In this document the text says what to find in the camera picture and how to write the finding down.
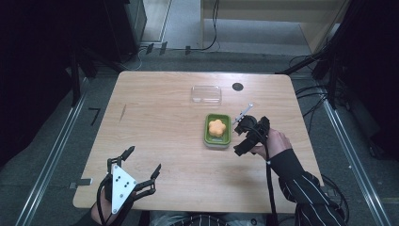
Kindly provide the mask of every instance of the green tray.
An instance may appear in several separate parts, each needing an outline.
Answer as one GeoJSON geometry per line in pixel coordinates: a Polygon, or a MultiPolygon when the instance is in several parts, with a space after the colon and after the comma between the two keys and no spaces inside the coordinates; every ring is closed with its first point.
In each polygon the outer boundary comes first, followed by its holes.
{"type": "Polygon", "coordinates": [[[205,145],[211,148],[227,148],[231,142],[231,118],[228,115],[209,114],[205,119],[205,145]],[[226,130],[222,137],[213,137],[209,134],[209,122],[221,120],[226,125],[226,130]]]}

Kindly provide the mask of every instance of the black sleeve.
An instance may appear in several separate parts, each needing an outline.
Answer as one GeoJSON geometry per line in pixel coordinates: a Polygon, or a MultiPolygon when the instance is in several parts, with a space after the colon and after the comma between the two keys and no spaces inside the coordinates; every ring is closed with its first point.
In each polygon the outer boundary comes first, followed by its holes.
{"type": "Polygon", "coordinates": [[[320,188],[319,180],[303,170],[294,151],[270,159],[285,198],[296,202],[295,225],[346,225],[343,210],[320,188]]]}

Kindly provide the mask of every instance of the gray floor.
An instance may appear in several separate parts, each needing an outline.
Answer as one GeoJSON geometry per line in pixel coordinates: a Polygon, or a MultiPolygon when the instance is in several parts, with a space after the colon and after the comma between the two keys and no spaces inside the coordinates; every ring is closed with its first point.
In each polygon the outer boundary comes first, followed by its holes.
{"type": "MultiPolygon", "coordinates": [[[[187,38],[183,31],[180,39],[172,38],[166,32],[165,39],[169,44],[173,42],[181,46],[195,46],[193,39],[187,38]]],[[[305,50],[293,51],[283,54],[270,49],[269,52],[242,53],[247,50],[245,45],[237,53],[222,51],[223,42],[219,53],[192,52],[186,56],[183,51],[166,51],[163,55],[159,50],[154,50],[146,55],[141,53],[141,64],[134,58],[124,65],[129,68],[138,68],[141,71],[184,71],[184,72],[240,72],[240,73],[274,73],[289,67],[290,60],[296,56],[306,55],[305,50]]],[[[118,79],[118,75],[106,67],[99,66],[100,74],[89,80],[88,93],[83,102],[76,124],[72,128],[63,153],[60,156],[54,174],[45,189],[35,215],[30,225],[69,225],[82,217],[87,210],[77,209],[72,205],[75,190],[68,188],[70,182],[76,182],[86,164],[88,154],[96,137],[101,119],[104,115],[109,97],[118,79]],[[100,108],[99,118],[91,125],[94,111],[89,107],[100,108]]],[[[314,85],[309,77],[311,70],[302,69],[299,73],[292,74],[295,89],[314,85]]],[[[13,225],[23,211],[28,195],[40,176],[41,169],[47,156],[56,142],[62,124],[71,110],[72,96],[69,94],[58,106],[53,115],[42,126],[31,145],[16,157],[11,159],[0,171],[0,225],[13,225]]],[[[299,99],[303,113],[311,109],[318,101],[317,96],[299,99]]],[[[399,207],[398,190],[399,182],[395,173],[399,164],[393,160],[376,160],[368,153],[367,140],[353,119],[350,112],[344,107],[338,107],[337,112],[352,144],[356,148],[358,157],[365,168],[377,194],[383,201],[384,207],[391,219],[391,225],[399,225],[399,217],[395,210],[399,207]]],[[[310,117],[305,123],[309,128],[310,117]]],[[[375,220],[364,199],[362,189],[346,158],[343,147],[323,107],[318,108],[313,116],[311,131],[311,144],[315,151],[320,171],[331,178],[348,199],[350,208],[349,225],[375,225],[375,220]]],[[[124,225],[136,225],[139,211],[132,211],[124,225]]],[[[282,225],[293,225],[290,220],[282,225]]]]}
{"type": "MultiPolygon", "coordinates": [[[[217,20],[217,40],[210,51],[269,55],[308,55],[311,51],[299,23],[217,20]]],[[[215,36],[212,20],[204,21],[204,43],[208,47],[215,36]]],[[[168,48],[200,44],[200,1],[173,0],[163,41],[168,48]]]]}

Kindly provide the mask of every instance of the wrist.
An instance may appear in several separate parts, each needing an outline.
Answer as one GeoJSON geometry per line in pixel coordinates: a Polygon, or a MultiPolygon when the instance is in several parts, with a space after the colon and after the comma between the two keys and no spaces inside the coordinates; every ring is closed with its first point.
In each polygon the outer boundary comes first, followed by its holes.
{"type": "Polygon", "coordinates": [[[270,158],[270,167],[285,181],[294,179],[305,171],[293,149],[287,149],[270,158]]]}

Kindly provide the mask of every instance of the yellow star-shaped object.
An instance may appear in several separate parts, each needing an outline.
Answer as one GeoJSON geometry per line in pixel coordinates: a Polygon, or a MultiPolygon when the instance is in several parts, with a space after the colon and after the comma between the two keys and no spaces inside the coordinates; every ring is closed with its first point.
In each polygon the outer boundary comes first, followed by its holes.
{"type": "Polygon", "coordinates": [[[209,121],[208,127],[212,137],[222,137],[226,130],[226,125],[221,120],[209,121]]]}

